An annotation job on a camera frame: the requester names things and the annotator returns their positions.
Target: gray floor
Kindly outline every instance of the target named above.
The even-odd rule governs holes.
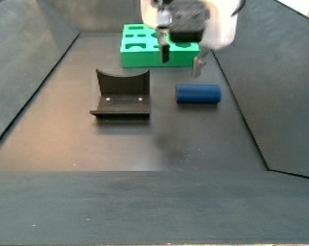
[[[120,75],[120,35],[82,36],[0,144],[0,171],[265,170],[223,74],[210,56],[152,69],[150,120],[98,121],[96,68]],[[218,84],[218,105],[178,105],[175,84]]]
[[[309,243],[309,181],[271,172],[0,173],[0,244]]]

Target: black bracket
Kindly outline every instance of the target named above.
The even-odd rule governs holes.
[[[94,116],[150,115],[150,70],[133,76],[116,76],[97,72],[101,91]]]

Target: blue cylinder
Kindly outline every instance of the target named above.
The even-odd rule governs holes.
[[[219,85],[177,85],[178,103],[211,103],[221,101],[222,93]]]

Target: green block with holes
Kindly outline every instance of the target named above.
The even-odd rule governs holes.
[[[144,66],[191,66],[191,60],[199,49],[197,43],[174,43],[170,45],[169,61],[160,61],[158,42],[154,29],[144,24],[126,24],[122,30],[120,46],[122,67]]]

